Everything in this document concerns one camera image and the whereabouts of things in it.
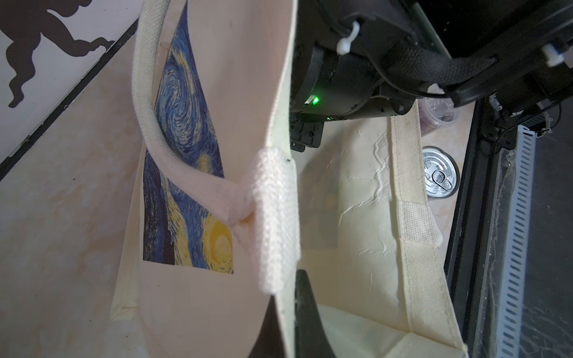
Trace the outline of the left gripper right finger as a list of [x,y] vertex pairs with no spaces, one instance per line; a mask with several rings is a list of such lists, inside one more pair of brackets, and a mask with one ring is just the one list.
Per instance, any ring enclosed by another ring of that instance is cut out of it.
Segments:
[[335,358],[322,325],[310,278],[302,269],[295,276],[295,356]]

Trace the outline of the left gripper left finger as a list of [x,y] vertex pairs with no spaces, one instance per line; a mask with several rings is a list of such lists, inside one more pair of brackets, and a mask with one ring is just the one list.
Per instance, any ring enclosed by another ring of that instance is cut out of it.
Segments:
[[283,358],[284,344],[278,319],[276,299],[270,297],[258,338],[249,358]]

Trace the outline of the cream canvas tote bag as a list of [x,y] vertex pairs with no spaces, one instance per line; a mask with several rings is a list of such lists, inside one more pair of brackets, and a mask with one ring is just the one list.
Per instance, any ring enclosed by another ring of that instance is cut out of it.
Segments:
[[271,296],[295,356],[307,272],[335,357],[466,357],[428,203],[419,111],[343,125],[334,173],[300,227],[289,149],[295,1],[187,2],[158,89],[169,4],[145,1],[132,97],[146,149],[113,315],[148,357],[249,357]]

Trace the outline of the clear seed jar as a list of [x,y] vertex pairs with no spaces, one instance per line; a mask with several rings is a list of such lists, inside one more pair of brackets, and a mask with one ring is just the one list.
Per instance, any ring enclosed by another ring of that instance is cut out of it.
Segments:
[[425,187],[430,199],[454,195],[460,186],[460,171],[452,156],[435,146],[422,148]]
[[421,98],[417,101],[422,136],[449,128],[459,119],[460,110],[447,98]]

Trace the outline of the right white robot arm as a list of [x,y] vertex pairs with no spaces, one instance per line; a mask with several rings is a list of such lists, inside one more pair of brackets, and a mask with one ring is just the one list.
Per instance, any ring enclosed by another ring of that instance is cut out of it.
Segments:
[[324,124],[402,116],[422,98],[474,101],[500,140],[572,96],[570,1],[300,1],[291,149]]

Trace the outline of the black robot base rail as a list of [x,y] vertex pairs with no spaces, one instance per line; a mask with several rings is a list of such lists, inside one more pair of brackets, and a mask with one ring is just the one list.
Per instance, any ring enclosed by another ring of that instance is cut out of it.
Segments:
[[[572,355],[572,100],[523,125],[537,135],[518,357]],[[445,271],[471,357],[494,357],[518,125],[471,115]]]

